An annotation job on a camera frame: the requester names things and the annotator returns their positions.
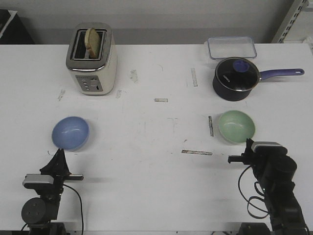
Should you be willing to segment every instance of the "green bowl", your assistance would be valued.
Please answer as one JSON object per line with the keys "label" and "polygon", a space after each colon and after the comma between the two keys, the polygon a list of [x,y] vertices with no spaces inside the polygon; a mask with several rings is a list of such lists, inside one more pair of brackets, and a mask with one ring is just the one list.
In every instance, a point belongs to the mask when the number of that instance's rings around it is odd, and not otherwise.
{"label": "green bowl", "polygon": [[238,110],[231,110],[221,115],[219,131],[227,141],[243,143],[253,137],[255,125],[247,114]]}

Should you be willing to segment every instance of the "blue bowl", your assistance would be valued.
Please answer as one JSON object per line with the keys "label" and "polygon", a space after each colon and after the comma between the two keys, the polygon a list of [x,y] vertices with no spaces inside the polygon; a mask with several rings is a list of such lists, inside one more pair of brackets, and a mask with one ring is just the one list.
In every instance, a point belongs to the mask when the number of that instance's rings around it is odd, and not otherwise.
{"label": "blue bowl", "polygon": [[74,151],[82,147],[89,136],[89,126],[81,117],[66,117],[52,131],[52,141],[58,148]]}

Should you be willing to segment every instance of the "table surface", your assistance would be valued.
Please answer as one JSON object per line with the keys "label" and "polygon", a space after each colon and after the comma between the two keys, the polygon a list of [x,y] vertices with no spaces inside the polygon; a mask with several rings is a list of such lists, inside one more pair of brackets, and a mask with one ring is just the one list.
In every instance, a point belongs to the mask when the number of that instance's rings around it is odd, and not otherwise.
{"label": "table surface", "polygon": [[[260,71],[303,68],[305,74],[261,82],[238,102],[215,94],[216,61],[208,58],[204,45],[116,46],[116,81],[106,96],[78,92],[65,65],[67,48],[0,46],[0,229],[22,227],[21,209],[36,197],[22,186],[24,176],[40,173],[52,158],[57,150],[52,128],[68,116],[83,117],[90,125],[88,142],[66,152],[70,171],[85,176],[68,184],[83,198],[86,230],[215,231],[237,230],[241,222],[269,225],[269,218],[256,221],[246,212],[237,189],[245,166],[227,163],[228,155],[245,149],[245,144],[226,142],[218,131],[218,118],[228,110],[254,119],[255,141],[276,141],[288,149],[298,165],[294,193],[313,228],[313,57],[307,45],[256,44],[258,56],[252,61]],[[184,149],[213,155],[181,153]],[[255,195],[254,181],[248,171],[242,180],[246,196]],[[79,230],[79,211],[76,194],[66,188],[58,221]]]}

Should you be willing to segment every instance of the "toaster slot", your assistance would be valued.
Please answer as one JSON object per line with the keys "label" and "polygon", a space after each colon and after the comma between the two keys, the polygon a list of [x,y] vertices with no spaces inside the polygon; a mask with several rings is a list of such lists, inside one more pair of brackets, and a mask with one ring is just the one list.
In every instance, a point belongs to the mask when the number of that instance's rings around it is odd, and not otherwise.
{"label": "toaster slot", "polygon": [[74,47],[74,51],[73,51],[71,59],[72,60],[91,60],[91,61],[101,60],[102,52],[103,52],[102,50],[103,44],[104,44],[105,37],[106,37],[106,30],[98,30],[98,29],[96,30],[101,40],[99,56],[96,59],[91,59],[86,50],[86,47],[85,47],[86,30],[87,29],[82,29],[82,30],[77,31],[75,47]]}

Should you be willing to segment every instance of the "cable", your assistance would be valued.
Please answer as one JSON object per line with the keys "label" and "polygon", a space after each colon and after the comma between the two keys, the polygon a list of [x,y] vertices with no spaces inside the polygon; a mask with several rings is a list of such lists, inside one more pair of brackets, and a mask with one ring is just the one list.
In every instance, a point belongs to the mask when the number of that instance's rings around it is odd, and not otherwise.
{"label": "cable", "polygon": [[24,226],[22,227],[21,231],[23,231],[23,230],[24,230],[24,228],[26,227],[26,225],[27,225],[27,224],[24,224]]}
{"label": "cable", "polygon": [[258,187],[256,185],[260,185],[260,183],[258,181],[254,182],[254,189],[255,191],[262,197],[265,197],[264,193],[262,193],[261,191],[259,191]]}
{"label": "cable", "polygon": [[246,210],[248,211],[248,214],[252,217],[252,218],[255,218],[255,219],[264,219],[268,216],[268,213],[266,213],[266,215],[263,215],[263,216],[257,216],[257,215],[254,215],[252,214],[250,211],[249,211],[249,205],[251,204],[251,201],[252,199],[257,199],[257,200],[260,200],[261,202],[264,202],[264,199],[261,198],[261,197],[258,197],[258,196],[252,196],[252,197],[249,197],[249,203],[246,205]]}
{"label": "cable", "polygon": [[73,190],[78,195],[79,203],[80,203],[80,214],[81,214],[81,217],[82,217],[82,235],[83,235],[84,234],[84,217],[83,217],[83,202],[82,202],[82,198],[80,197],[79,193],[75,189],[73,189],[71,186],[68,186],[68,185],[65,185],[65,184],[63,184],[63,186],[65,186],[67,188],[70,188],[71,190]]}
{"label": "cable", "polygon": [[309,227],[307,226],[306,229],[307,229],[307,234],[310,235]]}
{"label": "cable", "polygon": [[264,210],[264,209],[261,209],[261,208],[255,206],[254,204],[252,204],[252,203],[250,202],[251,200],[246,199],[246,197],[244,196],[243,192],[241,191],[241,188],[240,188],[240,181],[241,181],[241,178],[242,178],[242,176],[244,175],[244,173],[245,173],[249,168],[251,168],[251,166],[248,166],[246,169],[244,169],[243,172],[240,174],[240,176],[239,176],[239,178],[238,178],[238,189],[239,189],[239,192],[240,192],[241,196],[245,199],[245,201],[248,202],[248,205],[251,205],[251,206],[253,206],[253,207],[256,208],[256,209],[258,209],[258,210],[260,210],[260,211],[262,211],[262,212],[264,212],[264,213],[267,213],[267,215],[268,215],[268,211],[266,211],[266,210]]}

